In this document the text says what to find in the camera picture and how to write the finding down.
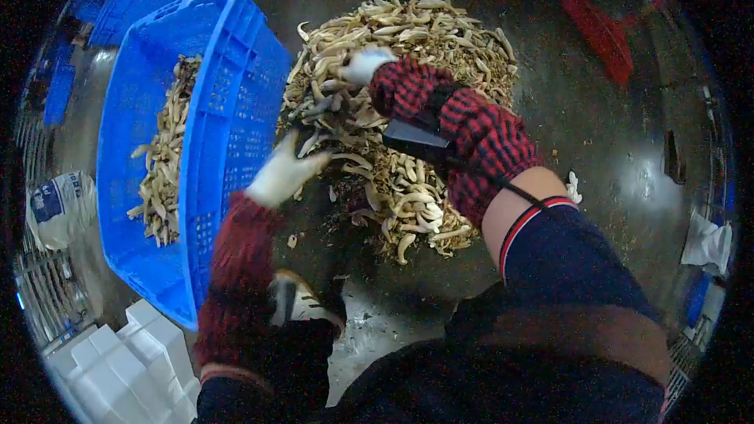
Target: white plastic bag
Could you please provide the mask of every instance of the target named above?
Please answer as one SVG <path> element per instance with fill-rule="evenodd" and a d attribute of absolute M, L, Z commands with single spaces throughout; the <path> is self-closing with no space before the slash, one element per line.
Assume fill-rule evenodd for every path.
<path fill-rule="evenodd" d="M 733 230 L 729 223 L 719 227 L 694 210 L 681 263 L 701 266 L 714 263 L 719 268 L 718 275 L 723 276 L 728 267 L 732 238 Z"/>
<path fill-rule="evenodd" d="M 26 193 L 26 224 L 39 250 L 60 250 L 97 216 L 97 188 L 83 172 L 58 175 Z"/>

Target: concrete floor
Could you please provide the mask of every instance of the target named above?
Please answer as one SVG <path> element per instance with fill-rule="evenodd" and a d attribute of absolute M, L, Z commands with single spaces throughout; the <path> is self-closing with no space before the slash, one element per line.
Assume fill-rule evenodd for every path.
<path fill-rule="evenodd" d="M 269 27 L 291 54 L 300 50 L 296 24 L 316 27 L 355 8 L 362 0 L 255 0 Z M 593 0 L 613 18 L 640 14 L 642 0 Z M 634 59 L 630 84 L 611 82 L 558 0 L 453 0 L 483 20 L 502 27 L 520 61 L 514 110 L 545 155 L 565 177 L 573 168 L 584 195 L 582 210 L 604 231 L 626 266 L 661 312 L 668 330 L 678 330 L 688 270 L 679 265 L 692 206 L 706 198 L 710 154 L 706 116 L 695 86 L 708 82 L 692 58 L 685 35 L 660 15 L 628 30 Z M 53 154 L 60 172 L 82 169 L 94 175 L 97 129 L 112 70 L 113 52 L 77 51 L 77 80 L 66 121 Z M 665 131 L 676 133 L 687 163 L 685 186 L 662 171 Z M 344 297 L 348 329 L 331 358 L 330 403 L 379 356 L 415 340 L 441 336 L 443 321 L 457 300 L 475 295 L 496 279 L 482 241 L 451 260 L 433 250 L 413 251 L 405 267 L 386 263 L 365 243 L 373 230 L 337 220 L 329 202 L 330 175 L 304 189 L 303 201 L 289 205 L 288 223 L 275 242 L 275 266 L 291 268 L 316 286 L 350 273 Z M 304 232 L 295 250 L 285 241 Z M 71 259 L 103 322 L 118 327 L 122 312 L 137 298 L 107 268 L 92 227 L 71 247 Z M 187 341 L 193 333 L 186 331 Z"/>

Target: mushroom debris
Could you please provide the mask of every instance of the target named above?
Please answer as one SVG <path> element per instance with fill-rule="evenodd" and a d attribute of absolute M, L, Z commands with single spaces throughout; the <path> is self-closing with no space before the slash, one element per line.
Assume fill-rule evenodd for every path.
<path fill-rule="evenodd" d="M 165 92 L 167 101 L 157 114 L 157 134 L 151 144 L 140 144 L 131 154 L 132 159 L 145 155 L 146 177 L 139 184 L 143 202 L 126 214 L 132 220 L 143 215 L 144 237 L 154 236 L 158 248 L 178 240 L 178 174 L 183 134 L 200 66 L 201 55 L 193 58 L 178 55 L 173 69 L 176 79 Z"/>
<path fill-rule="evenodd" d="M 294 121 L 316 127 L 299 157 L 325 141 L 338 145 L 341 153 L 333 158 L 344 159 L 344 175 L 361 176 L 368 203 L 349 213 L 352 223 L 379 226 L 382 252 L 394 253 L 401 264 L 417 235 L 449 258 L 478 232 L 450 205 L 431 165 L 382 144 L 388 120 L 372 107 L 368 88 L 344 81 L 340 70 L 351 50 L 387 46 L 449 69 L 511 111 L 518 70 L 513 47 L 500 28 L 485 30 L 480 23 L 450 0 L 369 0 L 316 30 L 304 31 L 307 22 L 297 27 L 303 49 L 288 75 L 278 130 Z"/>

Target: sneaker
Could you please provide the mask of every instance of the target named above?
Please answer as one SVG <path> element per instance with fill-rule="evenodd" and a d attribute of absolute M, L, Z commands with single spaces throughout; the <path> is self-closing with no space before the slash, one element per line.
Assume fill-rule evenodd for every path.
<path fill-rule="evenodd" d="M 311 285 L 298 274 L 290 270 L 278 270 L 268 291 L 276 305 L 270 324 L 282 326 L 287 321 L 326 319 L 339 329 L 337 337 L 345 331 L 344 315 L 328 309 Z"/>

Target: red checkered sleeve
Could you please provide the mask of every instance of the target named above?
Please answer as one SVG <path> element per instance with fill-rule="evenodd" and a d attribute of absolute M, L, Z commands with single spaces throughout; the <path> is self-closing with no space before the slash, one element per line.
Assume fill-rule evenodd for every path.
<path fill-rule="evenodd" d="M 459 159 L 475 167 L 472 172 L 451 171 L 450 202 L 474 225 L 499 192 L 495 180 L 512 179 L 542 161 L 526 136 L 521 118 L 487 101 L 475 90 L 460 88 L 439 110 L 427 103 L 436 87 L 454 84 L 450 71 L 419 65 L 412 58 L 383 64 L 375 72 L 370 94 L 375 109 L 386 117 L 410 123 L 437 121 L 439 134 L 452 141 Z"/>
<path fill-rule="evenodd" d="M 198 314 L 194 353 L 200 365 L 218 363 L 260 371 L 273 311 L 267 287 L 272 236 L 278 216 L 243 193 L 231 194 L 231 208 L 215 240 L 210 287 Z"/>

